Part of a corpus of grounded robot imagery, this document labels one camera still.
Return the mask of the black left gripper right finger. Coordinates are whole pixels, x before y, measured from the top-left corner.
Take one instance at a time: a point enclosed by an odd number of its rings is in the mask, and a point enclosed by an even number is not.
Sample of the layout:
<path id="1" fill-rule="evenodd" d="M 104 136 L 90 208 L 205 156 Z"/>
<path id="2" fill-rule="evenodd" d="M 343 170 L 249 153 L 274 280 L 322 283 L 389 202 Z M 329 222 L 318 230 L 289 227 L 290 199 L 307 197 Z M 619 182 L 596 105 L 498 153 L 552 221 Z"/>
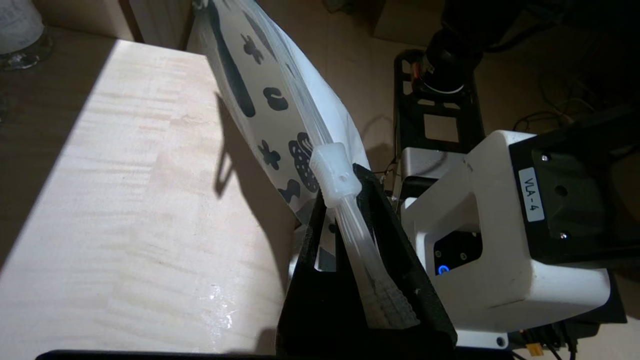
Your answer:
<path id="1" fill-rule="evenodd" d="M 365 223 L 387 274 L 398 287 L 418 324 L 391 330 L 393 353 L 400 357 L 455 357 L 458 336 L 426 271 L 372 171 L 354 164 L 362 184 L 357 197 Z"/>

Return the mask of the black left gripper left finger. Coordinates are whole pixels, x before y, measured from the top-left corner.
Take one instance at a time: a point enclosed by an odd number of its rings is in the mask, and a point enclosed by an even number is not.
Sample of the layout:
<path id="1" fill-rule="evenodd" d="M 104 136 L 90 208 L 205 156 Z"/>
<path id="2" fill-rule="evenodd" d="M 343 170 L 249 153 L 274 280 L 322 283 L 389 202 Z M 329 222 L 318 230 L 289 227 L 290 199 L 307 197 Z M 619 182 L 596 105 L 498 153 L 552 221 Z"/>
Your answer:
<path id="1" fill-rule="evenodd" d="M 318 271 L 326 205 L 318 194 L 276 328 L 278 357 L 365 357 L 368 324 L 340 232 L 336 269 Z"/>

